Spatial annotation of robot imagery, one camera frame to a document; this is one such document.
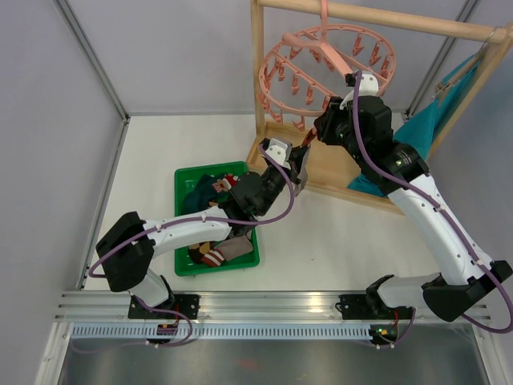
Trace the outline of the grey sock red striped cuff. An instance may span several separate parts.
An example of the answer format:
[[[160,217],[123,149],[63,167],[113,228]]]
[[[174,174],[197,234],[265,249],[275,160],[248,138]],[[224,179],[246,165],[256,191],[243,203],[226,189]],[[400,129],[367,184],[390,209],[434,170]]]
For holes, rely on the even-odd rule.
[[[316,129],[310,129],[301,145],[297,147],[295,155],[295,165],[297,168],[297,178],[294,182],[294,195],[297,197],[302,190],[305,188],[308,181],[307,164],[309,159],[309,153],[311,149],[311,143],[317,138]]]

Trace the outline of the pink round clip hanger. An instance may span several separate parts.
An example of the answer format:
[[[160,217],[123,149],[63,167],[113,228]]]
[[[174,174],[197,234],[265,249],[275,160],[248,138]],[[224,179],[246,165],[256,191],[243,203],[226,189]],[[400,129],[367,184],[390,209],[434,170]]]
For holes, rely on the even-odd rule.
[[[346,17],[329,22],[329,3],[313,1],[316,26],[286,32],[269,51],[264,49],[263,13],[282,8],[279,1],[252,5],[253,86],[256,129],[271,121],[310,129],[332,96],[350,94],[345,77],[355,71],[370,74],[377,95],[383,95],[397,68],[397,55],[388,39],[367,25]]]

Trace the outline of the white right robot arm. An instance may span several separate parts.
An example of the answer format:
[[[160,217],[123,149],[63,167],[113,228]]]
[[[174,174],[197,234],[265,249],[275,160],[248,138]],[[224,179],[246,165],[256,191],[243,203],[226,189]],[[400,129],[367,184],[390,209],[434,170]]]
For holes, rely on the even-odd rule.
[[[413,140],[391,128],[392,112],[377,96],[356,101],[334,96],[315,119],[317,138],[342,146],[361,170],[410,220],[433,255],[433,276],[379,278],[366,289],[366,308],[376,317],[393,308],[425,305],[446,322],[466,312],[512,275],[507,261],[484,253],[447,208]]]

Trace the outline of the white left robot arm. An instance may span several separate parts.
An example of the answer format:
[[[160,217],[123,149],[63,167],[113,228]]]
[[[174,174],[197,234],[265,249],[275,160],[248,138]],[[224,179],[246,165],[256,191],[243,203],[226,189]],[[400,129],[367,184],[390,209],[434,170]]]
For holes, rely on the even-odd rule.
[[[106,279],[114,293],[136,296],[155,317],[168,317],[175,300],[164,277],[151,271],[153,259],[201,242],[242,237],[270,222],[266,214],[283,189],[293,200],[304,188],[309,145],[292,146],[272,138],[263,140],[260,150],[265,171],[241,175],[228,198],[216,206],[163,220],[144,220],[135,211],[122,215],[98,241],[99,260],[90,268],[90,277]]]

